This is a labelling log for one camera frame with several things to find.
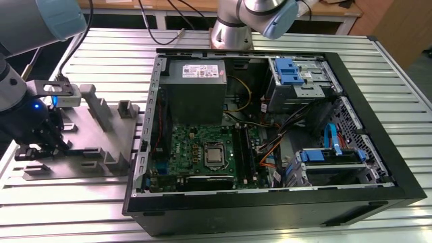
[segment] green motherboard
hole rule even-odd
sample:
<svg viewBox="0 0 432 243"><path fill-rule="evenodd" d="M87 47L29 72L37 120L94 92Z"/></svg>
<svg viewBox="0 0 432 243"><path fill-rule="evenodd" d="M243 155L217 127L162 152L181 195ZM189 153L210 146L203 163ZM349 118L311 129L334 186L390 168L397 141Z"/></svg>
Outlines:
<svg viewBox="0 0 432 243"><path fill-rule="evenodd" d="M154 191L177 191L175 184L194 175L227 175L235 177L234 189L259 187L259 181L238 179L237 147L233 126L175 126L171 142L171 159L163 176L153 178ZM249 128L253 150L262 144L259 128Z"/></svg>

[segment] wooden table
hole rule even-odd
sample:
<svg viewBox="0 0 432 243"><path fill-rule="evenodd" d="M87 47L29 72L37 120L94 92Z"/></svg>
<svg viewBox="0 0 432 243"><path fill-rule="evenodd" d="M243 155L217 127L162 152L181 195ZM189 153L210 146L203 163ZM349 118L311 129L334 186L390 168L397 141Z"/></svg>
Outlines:
<svg viewBox="0 0 432 243"><path fill-rule="evenodd" d="M97 13L101 14L141 14L138 0L94 0ZM147 14L157 17L158 29L167 29L167 16L179 16L181 14L167 0L142 0L147 8ZM178 0L173 1L186 16L199 16L195 11L189 8ZM219 1L213 0L187 0L187 2L203 13L206 17L218 16ZM89 9L89 0L79 0L81 6ZM349 35L354 23L363 12L354 4L350 9L339 7L338 4L327 4L319 2L313 7L313 21L341 22L338 35ZM309 13L298 18L298 20L309 20Z"/></svg>

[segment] aluminum workbench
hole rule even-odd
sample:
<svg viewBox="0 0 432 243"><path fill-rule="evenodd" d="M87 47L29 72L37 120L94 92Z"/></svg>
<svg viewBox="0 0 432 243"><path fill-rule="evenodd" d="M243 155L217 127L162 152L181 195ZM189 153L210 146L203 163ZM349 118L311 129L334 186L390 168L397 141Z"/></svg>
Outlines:
<svg viewBox="0 0 432 243"><path fill-rule="evenodd" d="M175 31L155 30L162 42L175 35ZM209 49L209 44L207 31L189 31L166 47ZM432 104L381 43L359 36L289 34L269 40L255 34L254 46L341 54L430 198L351 226L155 239L122 215L127 177L26 181L26 163L13 161L13 144L0 162L2 242L431 242ZM74 83L94 83L109 103L133 100L145 107L159 47L146 30L93 29L65 71Z"/></svg>

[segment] ram slot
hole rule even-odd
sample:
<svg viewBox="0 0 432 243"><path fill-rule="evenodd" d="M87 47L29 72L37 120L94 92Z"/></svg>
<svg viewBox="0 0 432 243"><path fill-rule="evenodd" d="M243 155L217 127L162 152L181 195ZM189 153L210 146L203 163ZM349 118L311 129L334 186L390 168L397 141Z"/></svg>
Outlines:
<svg viewBox="0 0 432 243"><path fill-rule="evenodd" d="M250 132L247 127L233 129L234 149L237 159L237 173L239 183L245 180L254 180L255 175L255 156L253 151Z"/></svg>

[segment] white sticker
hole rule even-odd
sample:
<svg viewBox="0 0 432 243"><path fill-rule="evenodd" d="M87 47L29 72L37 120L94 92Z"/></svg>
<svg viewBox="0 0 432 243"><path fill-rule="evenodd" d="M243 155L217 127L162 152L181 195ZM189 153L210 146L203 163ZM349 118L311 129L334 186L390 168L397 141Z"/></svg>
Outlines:
<svg viewBox="0 0 432 243"><path fill-rule="evenodd" d="M309 77L309 78L313 78L313 75L310 72L303 72L302 73L302 77Z"/></svg>
<svg viewBox="0 0 432 243"><path fill-rule="evenodd" d="M109 4L111 4L111 3L127 3L127 2L133 2L133 0L106 0L106 2Z"/></svg>
<svg viewBox="0 0 432 243"><path fill-rule="evenodd" d="M282 175L277 171L274 172L274 178L278 180L278 182L282 181Z"/></svg>
<svg viewBox="0 0 432 243"><path fill-rule="evenodd" d="M262 112L267 113L267 104L262 104Z"/></svg>
<svg viewBox="0 0 432 243"><path fill-rule="evenodd" d="M218 65L185 65L183 77L219 77Z"/></svg>

